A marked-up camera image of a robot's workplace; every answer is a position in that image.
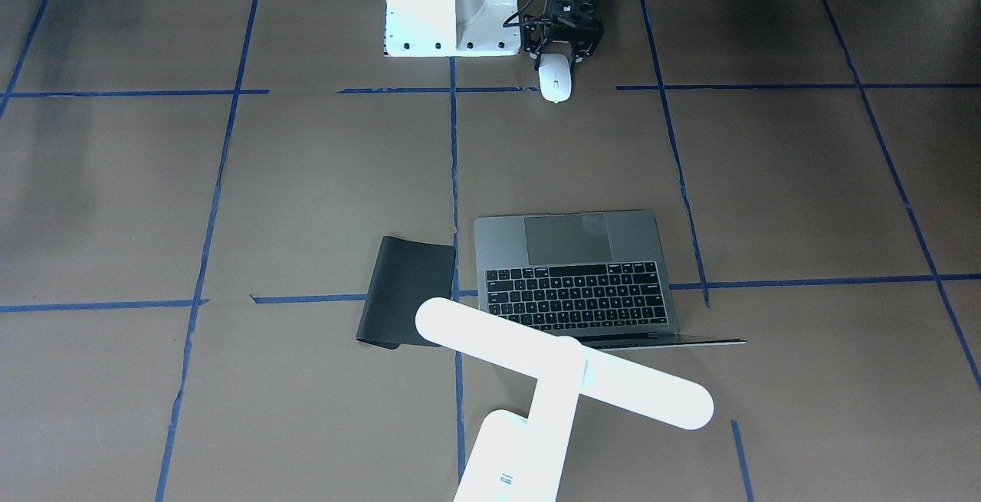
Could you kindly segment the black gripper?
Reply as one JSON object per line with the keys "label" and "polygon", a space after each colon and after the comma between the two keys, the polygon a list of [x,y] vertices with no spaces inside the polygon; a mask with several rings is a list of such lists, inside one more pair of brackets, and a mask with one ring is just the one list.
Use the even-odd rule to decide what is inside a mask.
{"label": "black gripper", "polygon": [[553,42],[570,45],[571,67],[591,56],[604,34],[598,10],[599,0],[546,0],[542,15],[523,15],[522,45],[535,67]]}

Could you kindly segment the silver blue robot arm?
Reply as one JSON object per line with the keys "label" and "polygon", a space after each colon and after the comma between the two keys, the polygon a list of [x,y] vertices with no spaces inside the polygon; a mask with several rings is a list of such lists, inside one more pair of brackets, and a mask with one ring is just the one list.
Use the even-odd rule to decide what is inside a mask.
{"label": "silver blue robot arm", "polygon": [[544,62],[551,44],[567,44],[571,65],[592,56],[604,34],[598,18],[599,0],[528,0],[518,13],[506,20],[518,27],[524,51],[535,59],[535,69]]}

